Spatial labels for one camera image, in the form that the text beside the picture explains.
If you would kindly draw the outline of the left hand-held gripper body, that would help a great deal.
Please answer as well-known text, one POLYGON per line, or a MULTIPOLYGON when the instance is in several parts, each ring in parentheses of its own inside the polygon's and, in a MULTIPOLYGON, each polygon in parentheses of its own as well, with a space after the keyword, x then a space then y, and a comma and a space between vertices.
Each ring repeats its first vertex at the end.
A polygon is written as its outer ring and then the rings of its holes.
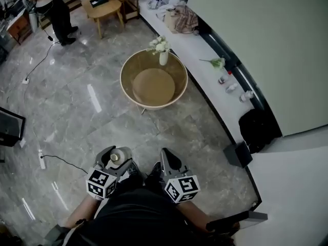
POLYGON ((117 183, 120 180, 119 166, 104 168, 98 163, 95 163, 90 168, 86 178, 87 193, 95 199, 106 199, 117 188, 117 183))

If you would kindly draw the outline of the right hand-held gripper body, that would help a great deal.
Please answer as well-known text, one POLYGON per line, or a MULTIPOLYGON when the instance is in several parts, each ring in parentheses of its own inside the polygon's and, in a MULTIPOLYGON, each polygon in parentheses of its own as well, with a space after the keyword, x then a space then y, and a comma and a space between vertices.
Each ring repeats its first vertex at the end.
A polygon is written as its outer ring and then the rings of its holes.
POLYGON ((173 203, 190 201, 200 191, 198 178, 188 166, 179 170, 161 166, 161 178, 161 188, 173 203))

